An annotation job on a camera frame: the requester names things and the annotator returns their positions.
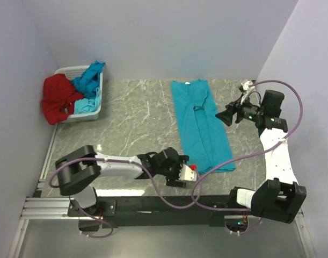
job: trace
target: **white wall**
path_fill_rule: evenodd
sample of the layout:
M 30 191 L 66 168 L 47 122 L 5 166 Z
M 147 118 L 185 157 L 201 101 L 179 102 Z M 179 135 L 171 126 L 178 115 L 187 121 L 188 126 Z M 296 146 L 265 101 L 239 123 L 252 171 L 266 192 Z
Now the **white wall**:
M 56 64 L 20 0 L 0 0 L 0 257 L 38 182 L 53 128 L 41 108 Z
M 297 0 L 23 0 L 59 67 L 112 78 L 256 78 Z
M 265 79 L 286 81 L 301 94 L 304 117 L 289 151 L 294 173 L 307 187 L 303 211 L 317 255 L 328 257 L 328 0 L 298 2 L 260 72 L 258 80 Z M 292 128 L 297 101 L 284 92 L 282 117 Z

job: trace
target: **red cloth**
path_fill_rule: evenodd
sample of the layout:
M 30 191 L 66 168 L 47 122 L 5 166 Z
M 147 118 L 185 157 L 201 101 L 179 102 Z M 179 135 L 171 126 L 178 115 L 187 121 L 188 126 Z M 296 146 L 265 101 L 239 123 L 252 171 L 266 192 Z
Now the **red cloth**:
M 74 113 L 74 102 L 84 98 L 84 95 L 77 92 L 65 74 L 55 74 L 46 78 L 43 84 L 43 95 L 43 114 L 51 125 L 67 120 L 68 116 Z

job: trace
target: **marble tabletop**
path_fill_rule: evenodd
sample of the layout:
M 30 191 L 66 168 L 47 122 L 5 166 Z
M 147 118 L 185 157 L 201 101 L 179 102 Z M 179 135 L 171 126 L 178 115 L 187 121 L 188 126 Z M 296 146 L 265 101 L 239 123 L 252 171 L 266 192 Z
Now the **marble tabletop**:
M 174 114 L 170 82 L 172 80 L 110 80 L 103 85 L 99 119 L 79 123 L 61 123 L 57 128 L 47 164 L 47 177 L 55 171 L 57 159 L 84 146 L 93 145 L 95 151 L 114 156 L 137 154 L 173 147 L 182 153 Z M 240 96 L 240 81 L 209 80 L 219 111 Z M 258 131 L 250 121 L 225 126 L 234 157 L 263 149 Z M 203 183 L 204 195 L 226 195 L 235 187 L 257 189 L 265 180 L 264 156 L 236 162 L 236 170 L 211 174 Z M 189 195 L 186 189 L 167 187 L 163 176 L 155 182 L 166 196 Z M 149 180 L 125 177 L 97 178 L 92 186 L 100 196 L 155 196 Z M 58 189 L 45 183 L 42 197 L 59 197 Z

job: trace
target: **plastic basket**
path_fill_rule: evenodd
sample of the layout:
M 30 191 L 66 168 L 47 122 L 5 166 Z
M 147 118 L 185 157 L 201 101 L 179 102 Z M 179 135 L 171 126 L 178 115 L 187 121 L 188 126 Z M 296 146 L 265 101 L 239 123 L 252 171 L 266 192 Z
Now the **plastic basket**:
M 69 80 L 73 80 L 75 77 L 81 76 L 89 66 L 71 66 L 60 68 L 55 71 L 54 74 L 65 74 L 66 78 Z M 100 73 L 100 81 L 99 81 L 99 97 L 101 99 L 103 91 L 103 73 Z M 70 122 L 79 122 L 79 121 L 91 121 L 97 120 L 99 116 L 99 112 L 101 109 L 101 102 L 99 108 L 95 112 L 86 113 L 86 114 L 71 114 L 68 116 L 66 121 L 62 123 L 70 123 Z

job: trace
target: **blue cloth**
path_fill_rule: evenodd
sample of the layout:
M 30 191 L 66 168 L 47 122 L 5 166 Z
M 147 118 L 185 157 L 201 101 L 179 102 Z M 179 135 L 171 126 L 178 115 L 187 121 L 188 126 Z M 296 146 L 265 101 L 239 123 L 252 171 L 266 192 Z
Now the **blue cloth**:
M 76 77 L 71 81 L 77 91 L 82 93 L 85 98 L 96 98 L 96 89 L 99 87 L 100 73 L 103 71 L 104 65 L 105 63 L 96 61 L 80 77 Z
M 215 115 L 216 104 L 208 82 L 171 82 L 181 146 L 190 157 L 189 164 L 197 165 L 204 174 L 220 163 L 233 158 L 223 124 Z M 216 172 L 233 171 L 230 163 Z
M 86 114 L 96 111 L 100 106 L 99 87 L 95 99 L 83 98 L 74 102 L 74 114 Z

